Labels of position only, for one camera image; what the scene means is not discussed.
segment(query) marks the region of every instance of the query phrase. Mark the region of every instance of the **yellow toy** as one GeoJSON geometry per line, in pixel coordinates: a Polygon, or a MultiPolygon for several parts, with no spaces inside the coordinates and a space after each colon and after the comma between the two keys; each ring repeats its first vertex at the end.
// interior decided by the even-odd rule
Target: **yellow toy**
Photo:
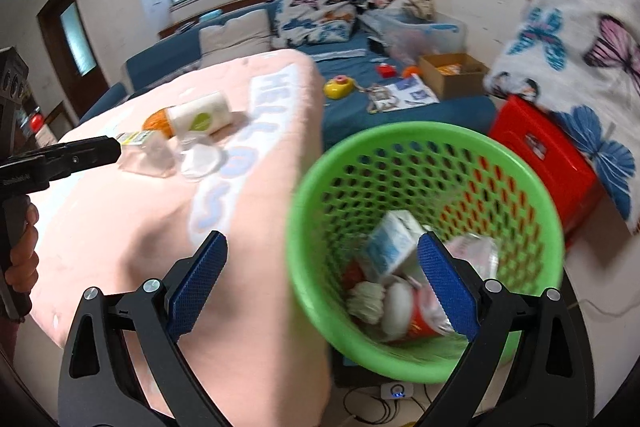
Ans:
{"type": "Polygon", "coordinates": [[[339,74],[324,84],[324,94],[327,98],[339,100],[353,91],[355,86],[356,82],[350,76],[339,74]]]}

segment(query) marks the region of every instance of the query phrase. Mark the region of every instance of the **tissue box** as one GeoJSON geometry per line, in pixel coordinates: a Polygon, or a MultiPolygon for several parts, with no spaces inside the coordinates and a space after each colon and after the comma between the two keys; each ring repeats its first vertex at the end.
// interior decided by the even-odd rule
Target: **tissue box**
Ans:
{"type": "Polygon", "coordinates": [[[358,258],[367,280],[384,283],[415,252],[423,233],[423,227],[408,210],[388,211],[358,258]]]}
{"type": "Polygon", "coordinates": [[[466,53],[424,55],[420,57],[419,65],[422,81],[431,87],[440,101],[484,94],[482,80],[489,68],[466,53]],[[462,73],[442,74],[437,70],[450,64],[460,64],[462,73]]]}

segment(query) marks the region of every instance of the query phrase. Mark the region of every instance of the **green plastic basket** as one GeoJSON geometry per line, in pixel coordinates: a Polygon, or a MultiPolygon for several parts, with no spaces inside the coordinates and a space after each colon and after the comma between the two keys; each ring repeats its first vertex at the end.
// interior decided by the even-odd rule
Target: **green plastic basket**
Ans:
{"type": "MultiPolygon", "coordinates": [[[[387,210],[407,209],[444,242],[464,232],[500,244],[497,278],[510,291],[558,287],[564,242],[556,208],[538,176],[507,148],[443,123],[376,127],[324,154],[295,195],[287,262],[306,314],[338,351],[395,380],[449,378],[466,341],[459,335],[388,346],[371,340],[344,307],[346,264],[387,210]]],[[[511,333],[502,354],[518,344],[511,333]]]]}

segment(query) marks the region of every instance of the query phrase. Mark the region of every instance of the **basket rim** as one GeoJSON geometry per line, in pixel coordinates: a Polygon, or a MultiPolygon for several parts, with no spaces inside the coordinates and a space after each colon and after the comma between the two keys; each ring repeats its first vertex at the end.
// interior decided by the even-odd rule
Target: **basket rim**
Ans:
{"type": "MultiPolygon", "coordinates": [[[[319,176],[330,169],[335,164],[335,158],[340,157],[343,153],[349,152],[352,148],[360,144],[369,143],[375,146],[377,137],[383,137],[386,134],[397,132],[398,130],[406,130],[411,132],[442,132],[443,134],[462,134],[466,138],[479,140],[484,146],[494,149],[501,153],[505,160],[516,164],[523,175],[530,178],[535,185],[541,190],[540,204],[542,211],[548,214],[545,218],[548,223],[548,230],[545,230],[547,248],[559,252],[558,255],[549,256],[551,260],[545,260],[549,263],[547,270],[549,273],[555,273],[556,280],[550,287],[558,288],[562,279],[562,265],[564,253],[564,238],[562,235],[562,227],[556,206],[551,196],[546,190],[545,185],[533,169],[519,156],[511,152],[507,147],[499,142],[479,134],[475,131],[464,127],[429,121],[409,121],[399,123],[389,123],[373,127],[368,130],[351,136],[342,142],[336,144],[322,155],[318,161],[312,165],[303,177],[294,197],[289,210],[289,218],[287,220],[287,267],[289,270],[289,278],[293,286],[294,292],[305,311],[305,314],[311,323],[318,329],[322,336],[335,347],[341,354],[353,362],[366,367],[380,375],[395,378],[402,381],[413,381],[419,383],[440,383],[449,378],[453,368],[457,364],[456,360],[442,359],[442,361],[429,361],[422,364],[403,360],[399,357],[384,351],[383,346],[372,344],[366,337],[365,333],[360,332],[354,335],[353,330],[344,328],[341,317],[335,317],[327,311],[326,299],[322,297],[321,290],[316,287],[314,279],[306,269],[305,255],[303,252],[303,235],[300,233],[304,226],[306,211],[306,201],[316,190],[315,184],[319,176]]],[[[511,333],[504,347],[502,360],[508,360],[513,357],[518,344],[519,334],[511,333]]]]}

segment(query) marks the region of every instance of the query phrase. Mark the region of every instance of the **door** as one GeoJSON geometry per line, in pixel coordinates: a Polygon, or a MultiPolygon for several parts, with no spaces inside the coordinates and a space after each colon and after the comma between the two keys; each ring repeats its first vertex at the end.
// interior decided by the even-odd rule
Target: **door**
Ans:
{"type": "Polygon", "coordinates": [[[86,38],[76,0],[48,0],[38,22],[60,85],[82,118],[109,86],[86,38]]]}

